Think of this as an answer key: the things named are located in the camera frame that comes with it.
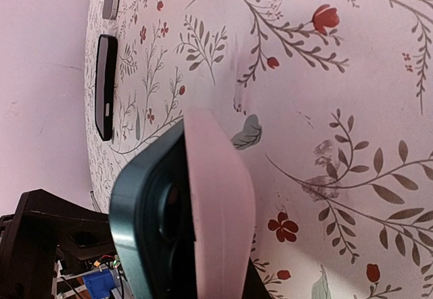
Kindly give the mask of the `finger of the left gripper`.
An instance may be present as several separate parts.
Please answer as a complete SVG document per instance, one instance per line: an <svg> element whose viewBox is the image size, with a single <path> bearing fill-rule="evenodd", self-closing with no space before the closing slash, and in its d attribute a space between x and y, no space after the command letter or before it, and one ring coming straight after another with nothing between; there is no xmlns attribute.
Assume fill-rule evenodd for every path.
<svg viewBox="0 0 433 299"><path fill-rule="evenodd" d="M1 297L54 298L57 261L80 274L115 253L107 214L43 189L25 192L16 211L1 217Z"/></svg>

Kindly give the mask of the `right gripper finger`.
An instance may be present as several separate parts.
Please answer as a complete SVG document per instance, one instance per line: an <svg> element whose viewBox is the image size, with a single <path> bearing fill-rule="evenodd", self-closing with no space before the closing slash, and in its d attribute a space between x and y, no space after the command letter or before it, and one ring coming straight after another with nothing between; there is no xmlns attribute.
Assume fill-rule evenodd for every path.
<svg viewBox="0 0 433 299"><path fill-rule="evenodd" d="M251 259L248 261L242 299L271 299Z"/></svg>

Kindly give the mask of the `pink phone case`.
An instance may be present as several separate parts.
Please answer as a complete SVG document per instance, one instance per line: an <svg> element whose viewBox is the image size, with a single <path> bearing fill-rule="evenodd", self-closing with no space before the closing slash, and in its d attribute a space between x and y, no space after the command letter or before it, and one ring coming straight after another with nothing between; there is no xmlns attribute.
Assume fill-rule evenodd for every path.
<svg viewBox="0 0 433 299"><path fill-rule="evenodd" d="M199 298L241 298L256 222L250 173L208 110L183 119Z"/></svg>

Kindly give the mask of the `teal phone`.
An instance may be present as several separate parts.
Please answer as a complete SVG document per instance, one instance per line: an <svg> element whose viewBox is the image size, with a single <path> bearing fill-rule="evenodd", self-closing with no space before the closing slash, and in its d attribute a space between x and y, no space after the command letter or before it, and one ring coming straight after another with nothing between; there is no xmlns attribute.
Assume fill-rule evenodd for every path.
<svg viewBox="0 0 433 299"><path fill-rule="evenodd" d="M121 170L112 190L109 220L135 298L197 298L183 122Z"/></svg>

